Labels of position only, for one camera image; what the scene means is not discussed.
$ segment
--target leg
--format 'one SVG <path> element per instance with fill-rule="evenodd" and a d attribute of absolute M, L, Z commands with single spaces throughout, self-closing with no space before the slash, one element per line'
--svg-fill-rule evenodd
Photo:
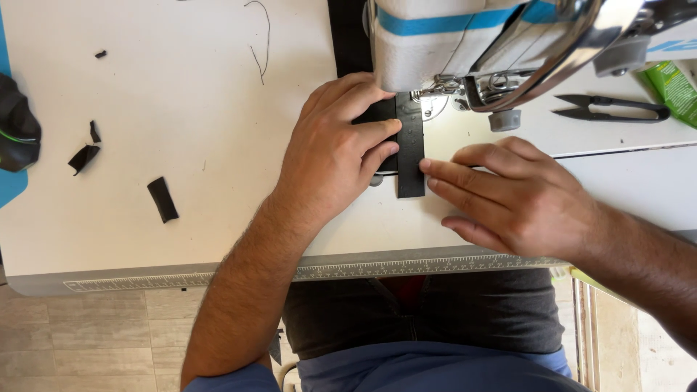
<path fill-rule="evenodd" d="M 418 340 L 534 354 L 561 348 L 548 269 L 432 275 L 421 301 Z"/>
<path fill-rule="evenodd" d="M 413 317 L 377 279 L 291 283 L 283 322 L 300 359 L 415 337 Z"/>

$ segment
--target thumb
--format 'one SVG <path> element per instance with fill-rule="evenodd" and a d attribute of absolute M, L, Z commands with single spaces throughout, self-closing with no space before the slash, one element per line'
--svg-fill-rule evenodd
<path fill-rule="evenodd" d="M 495 250 L 499 253 L 508 253 L 513 255 L 514 252 L 506 246 L 498 234 L 492 232 L 479 223 L 474 223 L 469 219 L 461 216 L 448 216 L 441 221 L 441 224 L 453 232 L 456 232 L 463 240 L 475 245 Z"/>
<path fill-rule="evenodd" d="M 388 156 L 399 151 L 399 145 L 395 142 L 382 142 L 363 154 L 363 163 L 360 166 L 360 180 L 370 182 L 370 178 L 383 164 Z"/>

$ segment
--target green tube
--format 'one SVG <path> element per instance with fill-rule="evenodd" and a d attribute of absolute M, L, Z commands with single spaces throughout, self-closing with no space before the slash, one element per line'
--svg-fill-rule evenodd
<path fill-rule="evenodd" d="M 672 61 L 661 61 L 636 74 L 671 109 L 673 117 L 697 128 L 697 91 Z"/>

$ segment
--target scissors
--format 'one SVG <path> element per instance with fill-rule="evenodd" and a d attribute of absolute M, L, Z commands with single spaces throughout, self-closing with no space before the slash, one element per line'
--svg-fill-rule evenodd
<path fill-rule="evenodd" d="M 623 100 L 617 98 L 608 98 L 601 96 L 584 96 L 581 94 L 568 94 L 565 96 L 556 96 L 561 100 L 565 100 L 568 103 L 573 103 L 578 106 L 574 109 L 565 110 L 553 110 L 552 113 L 559 114 L 560 116 L 569 117 L 572 119 L 586 120 L 586 121 L 617 121 L 622 123 L 659 123 L 671 116 L 671 110 L 665 105 L 655 105 L 653 103 L 644 102 L 634 102 L 632 100 Z M 588 109 L 589 105 L 598 106 L 627 106 L 627 107 L 637 107 L 639 109 L 646 109 L 656 112 L 656 119 L 636 119 L 634 117 L 620 117 L 613 116 L 607 113 L 594 113 Z"/>

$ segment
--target ruler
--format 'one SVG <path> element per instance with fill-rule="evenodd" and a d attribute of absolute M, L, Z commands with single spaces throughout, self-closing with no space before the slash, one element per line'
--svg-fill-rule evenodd
<path fill-rule="evenodd" d="M 326 279 L 376 278 L 384 276 L 432 275 L 496 271 L 505 269 L 544 268 L 570 265 L 551 257 L 519 257 L 511 255 L 477 255 L 434 259 L 395 260 L 389 262 L 356 262 L 322 266 L 300 266 L 294 282 Z M 74 292 L 104 292 L 128 289 L 162 289 L 170 287 L 206 286 L 215 273 L 133 276 L 97 280 L 71 280 L 63 284 Z"/>

